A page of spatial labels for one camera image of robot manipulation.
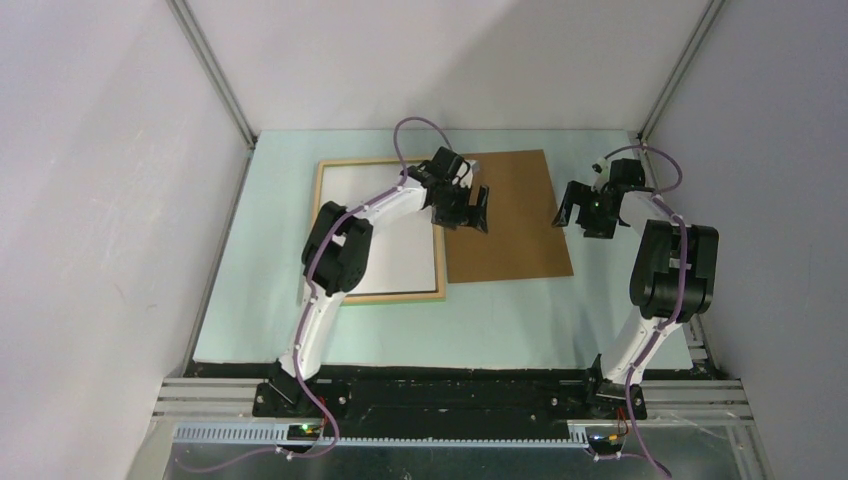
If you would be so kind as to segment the brown backing board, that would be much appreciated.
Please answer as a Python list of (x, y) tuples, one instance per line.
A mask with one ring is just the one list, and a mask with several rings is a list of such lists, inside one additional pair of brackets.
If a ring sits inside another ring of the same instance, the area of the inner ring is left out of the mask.
[(542, 150), (469, 153), (479, 164), (473, 187), (489, 187), (488, 232), (445, 232), (451, 284), (572, 277), (566, 236), (552, 226), (558, 211)]

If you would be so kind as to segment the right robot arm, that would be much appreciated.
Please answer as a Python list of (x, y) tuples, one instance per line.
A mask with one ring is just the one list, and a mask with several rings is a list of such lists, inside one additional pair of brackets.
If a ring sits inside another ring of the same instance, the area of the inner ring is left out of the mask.
[(581, 392), (585, 411), (606, 418), (633, 404), (644, 371), (659, 347), (711, 305), (718, 231), (687, 223), (647, 185), (637, 159), (604, 157), (592, 166), (591, 185), (568, 183), (552, 221), (575, 222), (587, 238), (611, 239), (619, 227), (640, 237), (629, 281), (633, 305), (615, 341), (587, 369)]

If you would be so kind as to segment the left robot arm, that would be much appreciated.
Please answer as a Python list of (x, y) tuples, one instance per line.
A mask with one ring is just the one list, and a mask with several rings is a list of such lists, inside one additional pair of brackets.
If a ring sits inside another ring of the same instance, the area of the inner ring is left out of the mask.
[(347, 295), (365, 276), (372, 240), (382, 227), (423, 210), (435, 226), (486, 233), (489, 188), (472, 187), (478, 161), (441, 147), (417, 165), (403, 163), (397, 177), (372, 197), (342, 205), (324, 203), (301, 253), (303, 298), (300, 318), (278, 371), (268, 384), (278, 404), (304, 416), (316, 403), (307, 383), (320, 370), (332, 323)]

